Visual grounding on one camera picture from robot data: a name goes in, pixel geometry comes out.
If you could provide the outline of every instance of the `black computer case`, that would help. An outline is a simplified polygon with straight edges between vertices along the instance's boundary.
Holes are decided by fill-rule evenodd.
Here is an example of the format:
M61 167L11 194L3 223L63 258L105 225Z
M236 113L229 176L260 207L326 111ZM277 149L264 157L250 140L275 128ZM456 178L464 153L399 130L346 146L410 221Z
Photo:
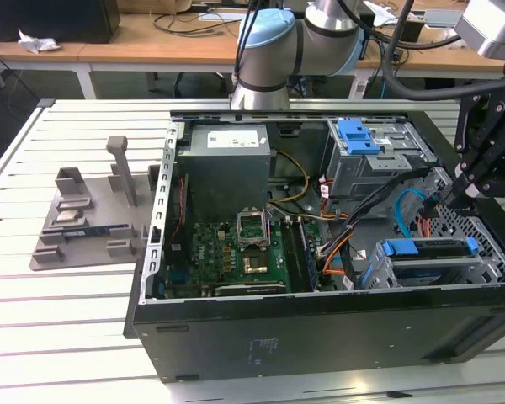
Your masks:
M0 0L0 42L18 29L59 42L109 43L120 24L116 0Z

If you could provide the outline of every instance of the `gray stand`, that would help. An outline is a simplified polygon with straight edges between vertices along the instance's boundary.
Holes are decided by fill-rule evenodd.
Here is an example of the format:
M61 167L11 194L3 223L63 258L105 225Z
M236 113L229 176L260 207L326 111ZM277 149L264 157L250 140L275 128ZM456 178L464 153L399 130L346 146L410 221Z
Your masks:
M157 167L132 176L126 149L124 136L109 138L116 164L107 178L84 179L76 167L60 169L59 192L32 254L32 270L133 263L140 257L154 198L149 175Z

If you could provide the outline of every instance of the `motherboard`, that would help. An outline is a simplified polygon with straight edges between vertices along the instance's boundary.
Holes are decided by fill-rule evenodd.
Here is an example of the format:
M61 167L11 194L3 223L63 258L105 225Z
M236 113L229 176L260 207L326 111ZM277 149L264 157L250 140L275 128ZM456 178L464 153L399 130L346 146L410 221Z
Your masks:
M315 221L266 221L264 212L258 212L191 227L187 257L173 260L168 269L166 297L292 293L316 287L312 252L322 238Z

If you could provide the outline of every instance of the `blue component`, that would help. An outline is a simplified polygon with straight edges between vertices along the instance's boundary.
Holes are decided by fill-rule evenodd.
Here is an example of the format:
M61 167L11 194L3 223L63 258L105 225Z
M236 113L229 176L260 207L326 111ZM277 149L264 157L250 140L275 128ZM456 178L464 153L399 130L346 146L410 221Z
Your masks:
M419 191L418 189L413 189L413 188L408 188L404 189L402 193L396 198L395 201L395 220L396 224L400 227L402 234L404 237L409 238L411 236L410 231L407 229L406 224L404 223L404 220L402 219L402 214L401 214L401 202L402 198L404 198L404 195L412 193L417 195L421 199L426 199L427 195L425 195L423 192Z
M363 30L359 29L359 34L357 35L357 40L355 41L355 46L352 50L352 54L346 60L346 63L344 63L344 65L340 69L338 69L338 72L333 74L333 76L342 76L355 67L357 60L359 59L359 55L361 55L361 51L363 50L363 39L364 39Z
M384 248L384 253L387 257L390 257L391 255L395 255L395 250L393 249L393 247L391 247L389 242L384 242L381 244L381 246Z
M339 120L338 134L346 142L348 154L380 154L370 138L370 130L360 120Z
M245 19L242 19L239 24L239 37L243 33L247 33L253 19L247 21L245 27ZM275 42L288 34L295 25L294 14L289 10L279 10L278 8L265 8L258 11L258 16L251 29L251 34L247 38L245 47L247 49L258 48Z
M467 237L465 242L468 244L468 248L471 251L471 255L476 257L479 255L479 242L473 237Z
M361 278L361 286L364 285L364 283L367 281L369 278L370 274L372 273L372 270L374 269L374 266L372 263L369 265L366 271L364 271L363 277Z
M186 284L189 281L187 269L178 269L171 267L168 271L168 277L171 284Z
M391 240L386 240L384 245L389 245L395 252L391 255L418 255L419 250L412 239L408 238L393 238Z

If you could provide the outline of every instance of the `yellow wire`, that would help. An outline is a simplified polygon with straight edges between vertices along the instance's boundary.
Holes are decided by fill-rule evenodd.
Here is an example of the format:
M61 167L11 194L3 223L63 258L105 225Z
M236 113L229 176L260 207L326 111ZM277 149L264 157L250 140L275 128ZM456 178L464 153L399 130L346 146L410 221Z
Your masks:
M303 174L303 177L305 177L305 185L303 186L303 189L301 190L301 192L299 192L297 195L287 196L286 198L268 199L268 202L290 202L292 200L299 199L301 196L303 196L306 193L306 191L309 188L309 176L306 174L305 169L297 162L297 160L295 160L286 151L277 151L277 153L280 153L283 156L286 156L291 162L293 162L300 169L301 173Z

